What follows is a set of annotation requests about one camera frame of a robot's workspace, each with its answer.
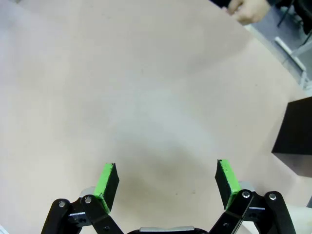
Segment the black chair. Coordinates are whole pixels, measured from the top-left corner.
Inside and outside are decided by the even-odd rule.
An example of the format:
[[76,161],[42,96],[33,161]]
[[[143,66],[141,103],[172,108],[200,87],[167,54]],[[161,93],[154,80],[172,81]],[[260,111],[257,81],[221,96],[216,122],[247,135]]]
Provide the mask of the black chair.
[[277,24],[277,27],[281,25],[286,15],[289,12],[290,7],[293,5],[296,13],[302,18],[303,22],[303,30],[305,34],[307,34],[307,38],[303,42],[305,44],[310,36],[312,35],[312,1],[311,0],[284,0],[277,4],[277,7],[281,7],[283,5],[288,5],[288,8],[281,20]]

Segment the table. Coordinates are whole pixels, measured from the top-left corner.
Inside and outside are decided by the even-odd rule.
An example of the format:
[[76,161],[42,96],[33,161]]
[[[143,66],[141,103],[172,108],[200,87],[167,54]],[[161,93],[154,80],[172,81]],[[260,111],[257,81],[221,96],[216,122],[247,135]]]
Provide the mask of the table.
[[[52,201],[77,199],[105,162],[112,217],[209,230],[214,175],[230,160],[259,194],[305,206],[310,178],[270,151],[295,80],[207,0],[1,0],[0,224],[41,231]],[[93,233],[91,229],[84,233]]]

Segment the chair leg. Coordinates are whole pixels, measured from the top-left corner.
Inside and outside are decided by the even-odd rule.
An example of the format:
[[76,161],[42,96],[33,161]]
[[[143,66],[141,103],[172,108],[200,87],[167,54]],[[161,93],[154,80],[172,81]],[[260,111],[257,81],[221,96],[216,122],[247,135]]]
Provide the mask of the chair leg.
[[277,27],[279,28],[279,26],[281,25],[281,23],[283,22],[284,18],[286,17],[287,13],[289,12],[291,6],[293,5],[294,0],[292,0],[291,4],[288,6],[286,12],[284,13],[284,15],[282,16],[281,20],[278,22]]
[[305,43],[308,42],[308,40],[309,40],[309,38],[311,37],[311,35],[312,35],[312,29],[311,29],[311,31],[309,32],[309,34],[307,35],[307,38],[304,40],[304,42],[302,43],[302,45],[304,45]]

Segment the human hand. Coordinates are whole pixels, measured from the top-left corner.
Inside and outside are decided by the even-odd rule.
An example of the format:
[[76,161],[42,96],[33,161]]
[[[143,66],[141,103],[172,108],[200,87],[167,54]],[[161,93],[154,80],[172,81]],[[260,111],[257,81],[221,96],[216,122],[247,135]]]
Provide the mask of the human hand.
[[231,0],[227,12],[242,25],[261,21],[270,9],[267,0]]

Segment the screw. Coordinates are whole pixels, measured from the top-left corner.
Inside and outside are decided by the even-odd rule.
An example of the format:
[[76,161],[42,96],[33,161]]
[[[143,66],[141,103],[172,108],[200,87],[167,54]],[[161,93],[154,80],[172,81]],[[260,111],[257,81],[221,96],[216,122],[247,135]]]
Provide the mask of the screw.
[[270,198],[271,200],[275,200],[275,199],[276,199],[276,195],[275,195],[275,194],[270,194],[270,195],[269,195],[269,198]]
[[87,204],[89,204],[91,201],[92,201],[92,199],[91,199],[90,197],[87,197],[86,200],[85,200],[85,202],[86,202]]
[[250,194],[249,194],[249,192],[247,192],[247,191],[244,191],[244,192],[242,193],[242,195],[243,195],[244,198],[249,198],[249,197],[250,197]]
[[61,208],[64,207],[66,205],[66,203],[64,201],[60,201],[58,206],[60,206]]

